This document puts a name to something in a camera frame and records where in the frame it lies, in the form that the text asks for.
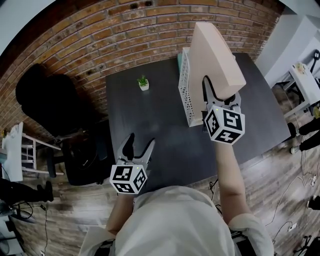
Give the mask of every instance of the person's right arm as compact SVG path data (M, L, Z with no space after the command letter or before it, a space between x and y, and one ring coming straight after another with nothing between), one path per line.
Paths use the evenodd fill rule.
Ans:
M220 204L225 223L240 214L251 213L246 202L246 189L234 149L231 145L215 142Z

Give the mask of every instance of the forearm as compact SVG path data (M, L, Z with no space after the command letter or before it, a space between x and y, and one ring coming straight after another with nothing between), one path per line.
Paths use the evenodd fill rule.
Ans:
M222 216L228 224L234 217L250 213L250 209L246 202L244 179L233 147L223 143L215 143L215 155Z
M119 194L106 224L107 230L116 235L131 216L133 209L134 197L132 195Z

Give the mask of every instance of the white plant pot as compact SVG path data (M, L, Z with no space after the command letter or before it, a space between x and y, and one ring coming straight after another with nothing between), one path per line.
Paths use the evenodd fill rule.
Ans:
M139 82L139 87L142 91L146 91L149 90L149 81L146 80L146 86L141 86L140 82Z

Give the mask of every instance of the potted plant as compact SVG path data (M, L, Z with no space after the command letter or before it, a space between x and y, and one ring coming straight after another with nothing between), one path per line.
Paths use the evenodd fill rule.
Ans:
M138 81L139 87L142 91L146 91L149 89L149 82L148 82L148 79L146 79L145 75L142 75L142 77L138 78L137 81Z

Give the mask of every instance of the person's left arm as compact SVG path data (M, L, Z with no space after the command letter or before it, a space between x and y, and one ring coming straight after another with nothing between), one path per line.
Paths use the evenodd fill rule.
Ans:
M129 194L119 194L106 224L106 229L110 233L117 235L131 216L133 209L134 196Z

